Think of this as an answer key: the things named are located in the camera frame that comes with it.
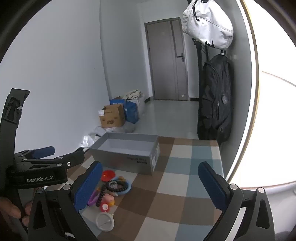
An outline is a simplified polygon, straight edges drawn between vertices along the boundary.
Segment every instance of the gray box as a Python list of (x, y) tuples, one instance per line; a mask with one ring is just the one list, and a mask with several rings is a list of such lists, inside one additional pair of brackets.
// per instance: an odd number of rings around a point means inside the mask
[(160, 149), (157, 135), (105, 133), (90, 150), (104, 167), (152, 175)]

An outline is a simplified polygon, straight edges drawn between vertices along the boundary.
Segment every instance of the plaid rug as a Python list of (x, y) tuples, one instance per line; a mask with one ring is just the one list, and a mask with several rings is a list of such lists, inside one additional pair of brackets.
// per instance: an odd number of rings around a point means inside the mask
[[(197, 173), (198, 165), (207, 161), (223, 176), (217, 142), (170, 137), (159, 137), (159, 142), (160, 157), (152, 176), (114, 170), (117, 176), (132, 182), (132, 189), (115, 197), (115, 206), (109, 211), (114, 214), (112, 231), (101, 232), (96, 227), (98, 207), (80, 211), (98, 240), (200, 241), (220, 216)], [(93, 161), (90, 156), (82, 165), (69, 169), (68, 183), (73, 183)]]

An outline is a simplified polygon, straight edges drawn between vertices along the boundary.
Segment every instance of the red frisbee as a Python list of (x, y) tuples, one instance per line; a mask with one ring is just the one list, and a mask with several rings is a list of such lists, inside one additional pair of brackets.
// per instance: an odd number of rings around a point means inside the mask
[(101, 176), (101, 180), (103, 182), (109, 182), (111, 179), (115, 178), (115, 172), (112, 170), (106, 170), (103, 171), (102, 176)]

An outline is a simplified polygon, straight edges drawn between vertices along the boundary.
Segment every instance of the black backpack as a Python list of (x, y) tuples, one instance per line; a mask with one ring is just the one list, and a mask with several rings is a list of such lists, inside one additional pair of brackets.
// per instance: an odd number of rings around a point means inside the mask
[(197, 133), (200, 140), (228, 140), (232, 126), (232, 74), (228, 58), (216, 55), (203, 67)]

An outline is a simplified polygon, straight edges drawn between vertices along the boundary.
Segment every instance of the red toy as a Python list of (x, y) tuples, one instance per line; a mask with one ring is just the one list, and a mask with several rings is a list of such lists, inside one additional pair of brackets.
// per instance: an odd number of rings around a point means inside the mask
[(102, 177), (101, 177), (101, 180), (103, 182), (109, 182), (111, 181), (113, 178), (115, 178), (115, 172), (112, 171), (112, 170), (106, 170), (106, 171), (103, 171), (102, 173)]
[(110, 208), (109, 208), (108, 203), (102, 202), (101, 205), (100, 205), (100, 210), (102, 212), (106, 212), (106, 213), (109, 212)]

